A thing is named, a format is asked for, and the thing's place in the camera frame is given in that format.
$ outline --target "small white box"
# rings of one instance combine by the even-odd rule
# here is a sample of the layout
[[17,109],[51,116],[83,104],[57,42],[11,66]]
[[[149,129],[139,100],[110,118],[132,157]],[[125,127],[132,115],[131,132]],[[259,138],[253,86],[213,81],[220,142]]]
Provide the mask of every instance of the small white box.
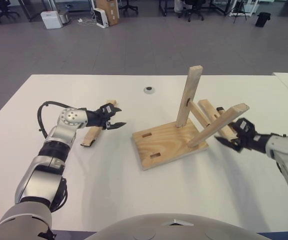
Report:
[[46,29],[60,29],[63,27],[60,15],[57,11],[43,11],[40,16]]
[[106,17],[105,11],[99,8],[94,9],[96,25],[101,28],[107,28],[109,26],[108,18]]

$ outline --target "black trash bin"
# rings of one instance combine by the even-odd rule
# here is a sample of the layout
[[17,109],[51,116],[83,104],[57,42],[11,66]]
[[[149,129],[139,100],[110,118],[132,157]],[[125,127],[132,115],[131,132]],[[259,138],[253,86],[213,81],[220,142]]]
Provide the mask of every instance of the black trash bin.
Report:
[[256,27],[264,27],[267,20],[271,20],[271,14],[268,12],[260,12],[258,16],[258,19],[256,21],[255,26]]

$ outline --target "cardboard box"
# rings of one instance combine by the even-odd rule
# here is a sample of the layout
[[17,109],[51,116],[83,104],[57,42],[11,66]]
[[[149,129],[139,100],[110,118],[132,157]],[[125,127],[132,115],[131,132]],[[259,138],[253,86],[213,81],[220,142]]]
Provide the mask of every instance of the cardboard box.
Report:
[[105,11],[109,26],[119,23],[120,15],[117,0],[96,0],[96,7]]

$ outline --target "black chair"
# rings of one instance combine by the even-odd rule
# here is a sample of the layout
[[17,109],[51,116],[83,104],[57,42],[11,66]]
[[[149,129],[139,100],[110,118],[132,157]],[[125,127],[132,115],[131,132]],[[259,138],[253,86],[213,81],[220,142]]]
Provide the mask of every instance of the black chair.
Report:
[[128,9],[131,9],[131,10],[135,11],[135,12],[136,12],[136,15],[139,15],[139,8],[138,8],[137,6],[132,6],[132,5],[130,5],[129,0],[126,0],[126,5],[125,5],[125,6],[121,6],[121,7],[119,7],[118,9],[124,10],[124,11],[123,11],[123,14],[124,14],[124,15],[125,15],[125,13],[128,11]]
[[20,17],[20,14],[16,11],[10,11],[9,9],[9,5],[10,5],[10,1],[9,0],[0,0],[0,18],[2,16],[6,16],[8,19],[11,17],[12,19],[15,20],[15,17],[12,16],[12,14],[16,14],[18,17]]
[[201,20],[204,21],[204,16],[201,14],[202,5],[206,3],[206,0],[185,0],[186,5],[191,5],[191,9],[186,9],[178,14],[178,18],[181,18],[183,15],[188,16],[188,22],[191,21],[192,14],[197,14],[201,17]]

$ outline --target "wooden stand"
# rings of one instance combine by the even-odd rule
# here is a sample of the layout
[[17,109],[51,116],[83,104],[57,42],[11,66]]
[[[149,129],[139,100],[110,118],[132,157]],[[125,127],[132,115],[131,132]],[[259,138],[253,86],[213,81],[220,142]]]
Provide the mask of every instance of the wooden stand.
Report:
[[[202,66],[189,68],[176,122],[132,134],[143,170],[207,149],[209,145],[205,140],[217,131],[228,140],[236,137],[227,124],[246,112],[249,107],[241,103],[219,114],[207,99],[200,100],[198,104],[206,117],[193,102],[202,71]],[[190,112],[204,127],[203,131],[199,132],[189,119]]]

